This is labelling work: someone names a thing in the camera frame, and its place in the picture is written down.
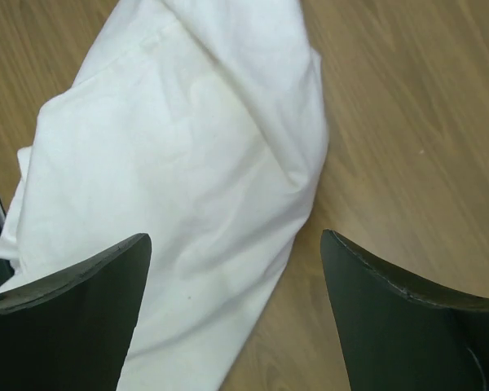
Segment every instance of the white fabric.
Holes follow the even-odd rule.
[[[328,139],[297,0],[121,0],[46,103],[0,291],[152,238],[118,389],[214,391],[310,214]]]

